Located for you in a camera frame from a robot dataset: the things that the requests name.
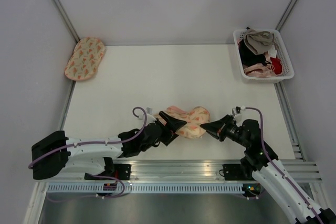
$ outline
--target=gray floor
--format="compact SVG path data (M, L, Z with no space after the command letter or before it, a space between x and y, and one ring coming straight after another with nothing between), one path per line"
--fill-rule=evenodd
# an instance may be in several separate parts
M52 199L79 194L50 194ZM250 200L227 194L128 194L117 199L46 200L40 224L287 224L285 214L265 194Z

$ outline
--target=pink patterned cloth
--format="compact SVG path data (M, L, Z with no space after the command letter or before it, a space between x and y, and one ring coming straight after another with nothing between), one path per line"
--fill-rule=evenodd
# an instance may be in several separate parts
M209 112L201 106L195 107L190 111L184 111L176 106L171 106L164 112L173 118L187 122L187 124L180 128L176 134L189 139L202 136L206 131L202 129L200 125L202 123L210 122ZM166 124L166 121L163 120L158 114L154 115L154 117L159 119L160 122L164 125Z
M85 81L93 77L98 71L101 59L105 55L106 47L100 39L88 37L81 39L75 46L64 74L73 81Z
M263 64L258 63L253 66L244 68L244 74L246 74L247 76L258 77L258 78L267 78L267 77L277 76L277 74L275 74L273 70L274 70L274 66L271 64L264 66Z

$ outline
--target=beige cloth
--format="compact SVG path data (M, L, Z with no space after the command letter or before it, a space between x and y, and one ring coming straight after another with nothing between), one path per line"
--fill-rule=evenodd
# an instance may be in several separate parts
M276 45L274 34L269 31L248 29L244 35L244 43L255 55L262 55Z
M100 39L92 37L81 39L75 46L64 74L73 81L90 79L97 72L105 52L106 47Z
M253 66L244 68L244 74L251 77L258 77L258 78L267 78L277 76L274 72L274 66L268 64L266 67L261 64L255 64Z
M187 122L185 126L176 131L177 135L193 139L202 136L206 131L200 127L202 123L210 122L210 114L203 107L195 107L190 111L183 111L178 107L171 106L164 111L166 114L173 118L183 120ZM166 124L166 121L162 119L158 114L154 115L159 119L162 124Z

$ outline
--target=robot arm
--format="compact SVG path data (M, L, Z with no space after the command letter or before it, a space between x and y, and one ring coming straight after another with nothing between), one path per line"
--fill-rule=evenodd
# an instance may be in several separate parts
M232 115L201 124L207 133L219 141L227 137L246 148L245 157L240 160L246 180L259 182L282 208L292 224L336 223L336 216L330 209L323 210L294 181L278 159L272 148L263 139L263 117L259 110L261 127L256 120L245 120L238 127Z
M158 147L162 142L168 146L178 135L175 132L187 122L175 119L164 112L159 115L166 121L159 120L146 125L145 114L142 129L120 133L118 136L101 139L66 137L64 131L56 131L32 146L33 162L28 168L33 170L33 178L96 179L98 176L115 176L113 159L133 157L145 152L150 147Z

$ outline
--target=white table surface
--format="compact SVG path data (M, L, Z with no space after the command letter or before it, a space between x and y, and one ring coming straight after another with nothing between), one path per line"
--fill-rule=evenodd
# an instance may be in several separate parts
M67 136L98 138L140 128L132 115L135 106L153 112L175 105L182 110L203 106L211 121L231 114L235 106L257 107L264 115L265 141L281 159L294 159L290 138L273 84L241 81L234 45L112 46L96 76L77 82L64 130ZM246 111L244 119L259 119ZM132 160L240 159L244 148L205 134L175 139Z

